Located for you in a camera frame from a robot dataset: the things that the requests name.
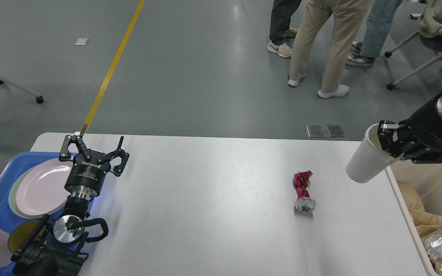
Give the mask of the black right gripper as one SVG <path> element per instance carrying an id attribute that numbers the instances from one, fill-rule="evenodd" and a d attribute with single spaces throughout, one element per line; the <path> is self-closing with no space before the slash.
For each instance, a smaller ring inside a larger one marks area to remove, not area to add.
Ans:
<path id="1" fill-rule="evenodd" d="M 381 120 L 377 137 L 382 150 L 391 157 L 411 159 L 414 164 L 442 164 L 442 93 L 399 124 Z M 438 151 L 413 158 L 417 138 L 426 147 Z"/>

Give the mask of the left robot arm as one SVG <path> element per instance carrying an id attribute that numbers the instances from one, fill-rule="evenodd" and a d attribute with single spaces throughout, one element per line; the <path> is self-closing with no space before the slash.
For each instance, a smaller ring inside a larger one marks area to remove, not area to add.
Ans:
<path id="1" fill-rule="evenodd" d="M 130 155 L 122 148 L 123 136 L 112 152 L 87 148 L 82 139 L 86 129 L 84 124 L 78 134 L 63 141 L 59 160 L 73 163 L 64 185 L 69 195 L 59 218 L 45 214 L 13 253 L 16 276 L 76 276 L 88 259 L 81 251 L 84 245 L 109 234 L 106 221 L 89 218 L 88 208 L 100 196 L 107 173 L 121 176 Z"/>

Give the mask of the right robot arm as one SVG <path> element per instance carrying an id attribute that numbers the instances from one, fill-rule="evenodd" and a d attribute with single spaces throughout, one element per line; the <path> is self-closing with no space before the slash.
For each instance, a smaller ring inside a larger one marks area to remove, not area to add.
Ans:
<path id="1" fill-rule="evenodd" d="M 377 130 L 384 152 L 415 164 L 442 164 L 442 92 L 408 119 L 382 120 Z"/>

